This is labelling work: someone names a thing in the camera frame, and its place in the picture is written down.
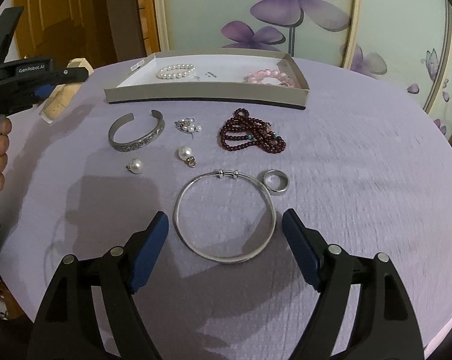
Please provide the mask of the single pearl earring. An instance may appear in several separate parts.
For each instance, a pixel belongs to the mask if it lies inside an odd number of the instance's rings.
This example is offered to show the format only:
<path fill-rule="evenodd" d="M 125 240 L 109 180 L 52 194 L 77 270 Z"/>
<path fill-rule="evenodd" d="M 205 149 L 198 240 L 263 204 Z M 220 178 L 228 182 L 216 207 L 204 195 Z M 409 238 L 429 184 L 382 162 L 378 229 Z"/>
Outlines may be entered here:
<path fill-rule="evenodd" d="M 144 165 L 139 158 L 132 159 L 126 166 L 126 169 L 132 174 L 140 174 L 143 171 Z"/>

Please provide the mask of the pearl cluster earrings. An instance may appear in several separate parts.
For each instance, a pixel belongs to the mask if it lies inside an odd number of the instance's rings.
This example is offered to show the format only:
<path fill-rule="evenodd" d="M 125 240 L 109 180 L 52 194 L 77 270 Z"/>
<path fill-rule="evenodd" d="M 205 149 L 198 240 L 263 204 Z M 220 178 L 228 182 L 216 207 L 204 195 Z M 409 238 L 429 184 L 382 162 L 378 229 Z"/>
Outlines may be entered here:
<path fill-rule="evenodd" d="M 202 132 L 202 126 L 194 118 L 183 118 L 175 121 L 175 128 L 184 134 L 194 138 L 197 133 Z"/>

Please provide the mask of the pearl drop pendant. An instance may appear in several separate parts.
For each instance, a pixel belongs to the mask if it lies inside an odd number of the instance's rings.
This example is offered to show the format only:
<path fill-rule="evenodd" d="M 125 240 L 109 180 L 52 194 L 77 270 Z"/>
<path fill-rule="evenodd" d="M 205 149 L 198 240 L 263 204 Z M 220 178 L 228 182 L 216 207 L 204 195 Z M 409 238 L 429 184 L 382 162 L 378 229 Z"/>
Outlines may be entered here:
<path fill-rule="evenodd" d="M 181 146 L 178 150 L 178 157 L 189 167 L 194 168 L 196 166 L 196 158 L 189 146 Z"/>

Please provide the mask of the thin silver bangle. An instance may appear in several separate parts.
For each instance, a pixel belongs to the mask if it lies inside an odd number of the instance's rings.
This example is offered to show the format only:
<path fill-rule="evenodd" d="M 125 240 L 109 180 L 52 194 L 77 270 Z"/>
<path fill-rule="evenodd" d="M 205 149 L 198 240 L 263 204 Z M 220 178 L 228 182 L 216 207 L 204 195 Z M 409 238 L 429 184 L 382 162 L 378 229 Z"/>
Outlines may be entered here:
<path fill-rule="evenodd" d="M 189 181 L 173 211 L 181 241 L 198 256 L 227 265 L 258 257 L 274 235 L 276 219 L 264 183 L 251 175 L 222 169 Z"/>

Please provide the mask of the brown wooden door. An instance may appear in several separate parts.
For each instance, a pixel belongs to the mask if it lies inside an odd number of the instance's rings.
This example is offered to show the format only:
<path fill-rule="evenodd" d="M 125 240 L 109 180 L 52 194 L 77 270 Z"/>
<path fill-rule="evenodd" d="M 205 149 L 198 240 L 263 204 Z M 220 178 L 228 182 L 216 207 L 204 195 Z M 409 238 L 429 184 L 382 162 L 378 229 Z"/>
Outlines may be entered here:
<path fill-rule="evenodd" d="M 146 54 L 138 0 L 13 0 L 20 58 L 43 56 L 64 67 L 85 58 L 94 68 Z"/>

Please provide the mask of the grey cardboard tray box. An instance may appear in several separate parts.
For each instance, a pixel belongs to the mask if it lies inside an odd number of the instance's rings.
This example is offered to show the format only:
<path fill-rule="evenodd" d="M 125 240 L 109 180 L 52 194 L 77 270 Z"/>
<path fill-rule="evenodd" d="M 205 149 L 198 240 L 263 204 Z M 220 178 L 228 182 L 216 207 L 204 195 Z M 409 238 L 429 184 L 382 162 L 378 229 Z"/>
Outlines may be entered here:
<path fill-rule="evenodd" d="M 105 89 L 109 103 L 153 100 L 249 102 L 304 110 L 310 87 L 287 54 L 258 49 L 158 52 Z"/>

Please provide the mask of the floral sliding wardrobe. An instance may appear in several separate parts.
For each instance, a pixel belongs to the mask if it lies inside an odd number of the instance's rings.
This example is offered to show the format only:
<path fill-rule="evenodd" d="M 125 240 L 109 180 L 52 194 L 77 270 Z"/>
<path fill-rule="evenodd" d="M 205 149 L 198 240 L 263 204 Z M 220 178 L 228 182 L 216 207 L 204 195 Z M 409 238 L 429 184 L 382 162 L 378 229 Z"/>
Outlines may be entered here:
<path fill-rule="evenodd" d="M 451 0 L 138 0 L 145 48 L 277 50 L 405 90 L 452 143 Z"/>

